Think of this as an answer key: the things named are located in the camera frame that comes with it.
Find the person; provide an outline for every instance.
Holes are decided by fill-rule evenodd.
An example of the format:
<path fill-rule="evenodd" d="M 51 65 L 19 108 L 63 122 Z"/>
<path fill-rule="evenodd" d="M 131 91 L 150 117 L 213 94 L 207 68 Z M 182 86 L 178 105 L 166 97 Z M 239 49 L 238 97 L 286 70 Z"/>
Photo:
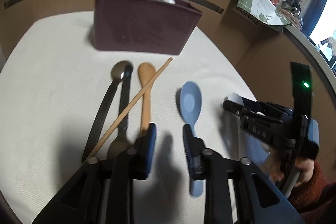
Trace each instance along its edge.
<path fill-rule="evenodd" d="M 271 148 L 269 156 L 260 167 L 274 183 L 284 178 L 280 163 L 278 152 Z M 288 201 L 306 224 L 336 223 L 336 183 L 327 182 L 317 160 L 298 157 L 295 166 L 301 173 Z"/>

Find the blue spoon handle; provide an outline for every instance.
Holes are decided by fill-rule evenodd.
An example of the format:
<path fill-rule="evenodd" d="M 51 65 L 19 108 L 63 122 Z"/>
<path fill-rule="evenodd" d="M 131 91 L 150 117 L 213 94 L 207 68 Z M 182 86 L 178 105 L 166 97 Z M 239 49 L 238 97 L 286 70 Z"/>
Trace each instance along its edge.
<path fill-rule="evenodd" d="M 190 127 L 193 136 L 196 137 L 194 125 L 191 124 Z M 203 194 L 203 180 L 194 180 L 190 182 L 189 191 L 192 196 L 201 196 Z"/>

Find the window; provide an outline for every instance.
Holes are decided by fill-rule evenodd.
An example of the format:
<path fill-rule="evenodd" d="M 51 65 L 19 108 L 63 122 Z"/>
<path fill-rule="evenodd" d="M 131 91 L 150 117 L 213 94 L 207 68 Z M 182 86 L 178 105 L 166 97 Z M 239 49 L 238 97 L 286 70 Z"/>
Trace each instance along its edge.
<path fill-rule="evenodd" d="M 321 17 L 309 36 L 311 41 L 320 49 L 320 52 L 323 53 L 328 63 L 333 58 L 332 50 L 329 47 L 329 43 L 322 45 L 321 41 L 329 37 L 336 39 L 336 0 L 327 0 Z"/>

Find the wooden spoon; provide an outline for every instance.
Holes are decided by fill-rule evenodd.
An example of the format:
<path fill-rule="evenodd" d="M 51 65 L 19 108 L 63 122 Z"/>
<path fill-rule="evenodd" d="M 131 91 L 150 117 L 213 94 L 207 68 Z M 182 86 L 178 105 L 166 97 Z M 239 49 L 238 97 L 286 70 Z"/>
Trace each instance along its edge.
<path fill-rule="evenodd" d="M 142 63 L 138 67 L 138 75 L 141 86 L 144 87 L 147 82 L 156 73 L 155 67 L 151 63 Z M 141 115 L 141 133 L 147 132 L 151 122 L 151 91 L 153 84 L 145 91 L 142 97 L 142 115 Z"/>

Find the green plaid towel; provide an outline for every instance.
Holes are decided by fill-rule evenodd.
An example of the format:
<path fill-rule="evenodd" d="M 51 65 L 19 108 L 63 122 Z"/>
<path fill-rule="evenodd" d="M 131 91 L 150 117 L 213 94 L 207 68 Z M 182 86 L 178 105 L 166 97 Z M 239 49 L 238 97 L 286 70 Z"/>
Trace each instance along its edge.
<path fill-rule="evenodd" d="M 282 31 L 291 22 L 283 16 L 270 0 L 238 0 L 237 7 L 253 15 L 263 24 Z"/>

